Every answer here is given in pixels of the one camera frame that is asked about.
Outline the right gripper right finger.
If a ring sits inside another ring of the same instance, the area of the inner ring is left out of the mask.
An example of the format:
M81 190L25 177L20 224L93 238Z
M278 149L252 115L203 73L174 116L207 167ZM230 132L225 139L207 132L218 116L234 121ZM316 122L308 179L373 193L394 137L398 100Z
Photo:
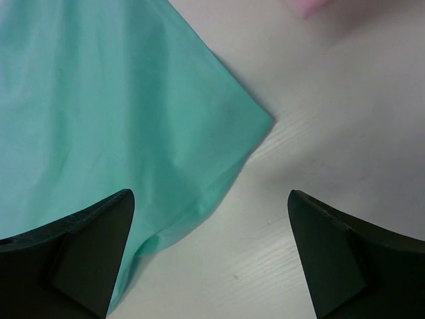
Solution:
M317 318L424 317L424 241L300 190L288 215Z

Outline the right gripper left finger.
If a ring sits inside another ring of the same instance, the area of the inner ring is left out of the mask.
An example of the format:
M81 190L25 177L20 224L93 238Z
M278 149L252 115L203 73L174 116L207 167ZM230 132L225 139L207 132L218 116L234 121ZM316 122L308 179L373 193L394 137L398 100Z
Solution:
M123 189L1 239L2 318L105 318L135 209Z

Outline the mint green t shirt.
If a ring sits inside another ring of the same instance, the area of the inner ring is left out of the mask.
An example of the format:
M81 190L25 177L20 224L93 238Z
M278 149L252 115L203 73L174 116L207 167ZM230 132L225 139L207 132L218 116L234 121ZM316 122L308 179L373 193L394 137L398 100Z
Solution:
M121 190L136 256L222 201L273 119L168 1L1 2L1 236Z

